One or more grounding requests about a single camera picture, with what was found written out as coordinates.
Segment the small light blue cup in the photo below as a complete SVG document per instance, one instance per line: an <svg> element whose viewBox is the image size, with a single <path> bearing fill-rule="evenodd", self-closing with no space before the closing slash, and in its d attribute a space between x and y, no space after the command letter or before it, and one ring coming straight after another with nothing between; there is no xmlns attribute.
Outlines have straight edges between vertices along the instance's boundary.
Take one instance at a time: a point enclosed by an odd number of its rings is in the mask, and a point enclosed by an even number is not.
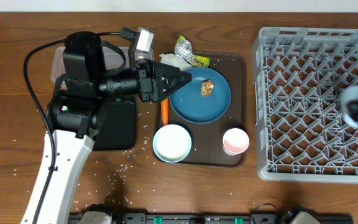
<svg viewBox="0 0 358 224"><path fill-rule="evenodd" d="M351 115L351 104L356 105L356 111L358 111L358 85L347 87L339 95L342 119L350 127L358 129L358 121Z"/></svg>

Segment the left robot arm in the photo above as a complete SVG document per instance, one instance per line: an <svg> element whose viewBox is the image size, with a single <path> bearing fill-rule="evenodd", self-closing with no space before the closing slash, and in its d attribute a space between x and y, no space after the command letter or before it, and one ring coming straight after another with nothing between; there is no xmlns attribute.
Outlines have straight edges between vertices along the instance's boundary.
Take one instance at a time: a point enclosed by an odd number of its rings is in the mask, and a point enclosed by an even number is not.
<svg viewBox="0 0 358 224"><path fill-rule="evenodd" d="M150 50L151 30L122 28L118 36L129 41L127 52L90 31L62 40L65 73L39 110L47 132L24 223L66 223L90 152L134 145L135 99L160 103L191 82L177 67L135 59Z"/></svg>

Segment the orange carrot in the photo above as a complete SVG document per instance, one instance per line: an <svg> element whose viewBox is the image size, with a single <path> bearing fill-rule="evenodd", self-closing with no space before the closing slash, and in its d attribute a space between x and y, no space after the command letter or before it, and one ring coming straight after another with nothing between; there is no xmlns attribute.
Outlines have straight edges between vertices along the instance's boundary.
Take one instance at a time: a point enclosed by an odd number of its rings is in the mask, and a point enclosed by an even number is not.
<svg viewBox="0 0 358 224"><path fill-rule="evenodd" d="M162 124L164 126L168 124L168 120L169 120L169 105L170 105L169 98L164 99L160 103Z"/></svg>

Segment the white pink cup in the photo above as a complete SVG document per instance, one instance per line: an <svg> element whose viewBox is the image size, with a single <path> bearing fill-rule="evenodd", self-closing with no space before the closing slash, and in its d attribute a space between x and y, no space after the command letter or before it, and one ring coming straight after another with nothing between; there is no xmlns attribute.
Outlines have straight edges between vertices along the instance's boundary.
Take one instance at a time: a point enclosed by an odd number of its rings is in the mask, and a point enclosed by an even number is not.
<svg viewBox="0 0 358 224"><path fill-rule="evenodd" d="M223 150L230 156L245 152L249 148L249 144L249 136L242 129L232 128L223 135Z"/></svg>

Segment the blue plate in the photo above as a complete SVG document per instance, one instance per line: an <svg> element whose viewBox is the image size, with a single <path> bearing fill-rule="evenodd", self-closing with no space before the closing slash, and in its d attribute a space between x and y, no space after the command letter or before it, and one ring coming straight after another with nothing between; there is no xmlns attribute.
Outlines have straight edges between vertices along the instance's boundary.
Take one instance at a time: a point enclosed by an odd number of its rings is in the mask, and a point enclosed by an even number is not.
<svg viewBox="0 0 358 224"><path fill-rule="evenodd" d="M170 95L170 105L179 117L198 124L219 119L231 103L231 89L226 79L210 68L193 67L187 70L192 81ZM211 80L214 84L212 94L203 96L203 82Z"/></svg>

